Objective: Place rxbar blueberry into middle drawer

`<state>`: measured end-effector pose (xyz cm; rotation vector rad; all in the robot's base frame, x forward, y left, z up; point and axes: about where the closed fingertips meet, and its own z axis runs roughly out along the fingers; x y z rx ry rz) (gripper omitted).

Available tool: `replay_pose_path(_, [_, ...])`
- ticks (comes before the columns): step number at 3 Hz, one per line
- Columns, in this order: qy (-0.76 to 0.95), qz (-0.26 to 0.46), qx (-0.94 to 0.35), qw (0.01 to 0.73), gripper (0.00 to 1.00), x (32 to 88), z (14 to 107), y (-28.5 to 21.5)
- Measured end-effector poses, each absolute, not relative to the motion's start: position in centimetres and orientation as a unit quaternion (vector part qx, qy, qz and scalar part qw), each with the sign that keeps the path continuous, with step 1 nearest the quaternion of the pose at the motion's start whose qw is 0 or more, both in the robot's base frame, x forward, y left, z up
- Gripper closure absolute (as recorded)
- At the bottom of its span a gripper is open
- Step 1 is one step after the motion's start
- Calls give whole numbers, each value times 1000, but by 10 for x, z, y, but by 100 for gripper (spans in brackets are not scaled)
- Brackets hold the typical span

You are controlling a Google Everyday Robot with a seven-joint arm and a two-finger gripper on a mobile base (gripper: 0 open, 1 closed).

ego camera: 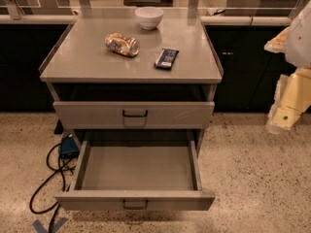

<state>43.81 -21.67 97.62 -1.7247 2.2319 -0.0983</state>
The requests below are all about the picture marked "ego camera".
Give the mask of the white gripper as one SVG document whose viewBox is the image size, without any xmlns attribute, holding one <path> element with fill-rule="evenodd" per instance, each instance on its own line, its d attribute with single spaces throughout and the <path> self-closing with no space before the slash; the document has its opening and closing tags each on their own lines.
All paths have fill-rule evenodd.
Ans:
<svg viewBox="0 0 311 233">
<path fill-rule="evenodd" d="M 269 40 L 264 49 L 273 53 L 285 53 L 289 27 Z M 311 106 L 311 69 L 298 68 L 289 76 L 281 75 L 277 82 L 274 103 L 267 117 L 266 129 L 271 134 L 290 131 L 296 115 L 304 113 Z"/>
</svg>

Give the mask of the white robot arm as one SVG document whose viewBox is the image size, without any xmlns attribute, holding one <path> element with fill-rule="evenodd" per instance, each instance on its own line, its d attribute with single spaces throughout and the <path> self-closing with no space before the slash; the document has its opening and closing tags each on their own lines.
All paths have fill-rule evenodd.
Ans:
<svg viewBox="0 0 311 233">
<path fill-rule="evenodd" d="M 283 53 L 295 67 L 291 75 L 280 76 L 268 113 L 267 130 L 280 134 L 290 130 L 311 106 L 311 1 L 264 49 Z"/>
</svg>

